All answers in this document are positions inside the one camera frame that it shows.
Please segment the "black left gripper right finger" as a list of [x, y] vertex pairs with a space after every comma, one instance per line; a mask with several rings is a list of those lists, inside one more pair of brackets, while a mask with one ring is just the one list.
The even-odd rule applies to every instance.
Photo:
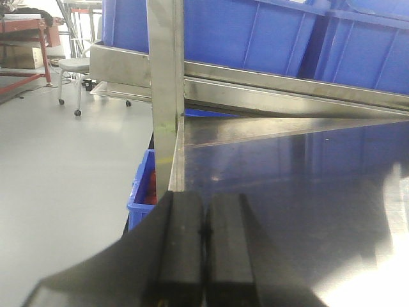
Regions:
[[243, 194], [208, 207], [208, 306], [324, 306], [270, 240]]

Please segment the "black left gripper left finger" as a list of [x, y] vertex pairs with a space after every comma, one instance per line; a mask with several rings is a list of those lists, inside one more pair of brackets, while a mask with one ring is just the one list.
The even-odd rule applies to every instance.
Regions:
[[99, 254], [38, 282], [24, 306], [200, 306], [203, 204], [168, 191]]

